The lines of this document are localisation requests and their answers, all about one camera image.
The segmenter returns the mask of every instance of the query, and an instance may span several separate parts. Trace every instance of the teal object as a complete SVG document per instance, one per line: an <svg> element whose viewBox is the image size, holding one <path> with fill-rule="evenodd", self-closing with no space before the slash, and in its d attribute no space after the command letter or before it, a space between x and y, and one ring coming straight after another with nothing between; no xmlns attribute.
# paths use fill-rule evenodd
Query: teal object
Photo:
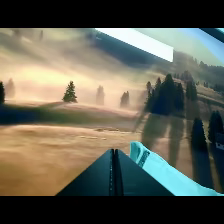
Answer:
<svg viewBox="0 0 224 224"><path fill-rule="evenodd" d="M130 158L175 196L224 196L191 180L141 142L131 142Z"/></svg>

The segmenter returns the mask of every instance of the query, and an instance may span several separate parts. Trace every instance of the light blue fabric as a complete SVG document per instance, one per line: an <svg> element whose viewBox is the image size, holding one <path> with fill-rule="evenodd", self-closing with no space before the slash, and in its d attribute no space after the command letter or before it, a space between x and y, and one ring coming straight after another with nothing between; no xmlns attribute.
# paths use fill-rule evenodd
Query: light blue fabric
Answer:
<svg viewBox="0 0 224 224"><path fill-rule="evenodd" d="M217 193L215 190L203 187L194 182L177 169L170 166L158 154L147 149L142 143L131 142L130 158L137 164L145 151L150 152L150 154L146 158L142 168L174 195L224 196L223 194Z"/></svg>

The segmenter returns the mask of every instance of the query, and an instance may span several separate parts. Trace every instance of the cyan cloth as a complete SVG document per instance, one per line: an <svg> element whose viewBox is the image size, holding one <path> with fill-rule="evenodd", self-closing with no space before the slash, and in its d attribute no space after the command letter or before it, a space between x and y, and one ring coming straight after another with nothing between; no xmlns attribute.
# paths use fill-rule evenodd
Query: cyan cloth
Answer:
<svg viewBox="0 0 224 224"><path fill-rule="evenodd" d="M141 142L131 142L130 158L176 196L224 196L191 180Z"/></svg>

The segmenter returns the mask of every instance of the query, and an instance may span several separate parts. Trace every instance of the display screen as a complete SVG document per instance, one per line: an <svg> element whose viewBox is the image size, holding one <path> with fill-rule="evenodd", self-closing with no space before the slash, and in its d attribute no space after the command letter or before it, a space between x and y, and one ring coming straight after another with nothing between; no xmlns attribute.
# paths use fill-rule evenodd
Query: display screen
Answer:
<svg viewBox="0 0 224 224"><path fill-rule="evenodd" d="M224 193L224 44L199 28L1 28L0 195L56 195L139 141Z"/></svg>

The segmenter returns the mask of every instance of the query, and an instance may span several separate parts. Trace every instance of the white bar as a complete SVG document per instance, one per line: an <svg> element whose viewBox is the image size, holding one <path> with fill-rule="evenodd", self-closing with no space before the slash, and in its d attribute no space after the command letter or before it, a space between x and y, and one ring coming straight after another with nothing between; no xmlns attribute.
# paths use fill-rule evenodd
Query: white bar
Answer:
<svg viewBox="0 0 224 224"><path fill-rule="evenodd" d="M173 62L173 47L146 36L132 28L95 28L111 37L137 47L150 54Z"/></svg>

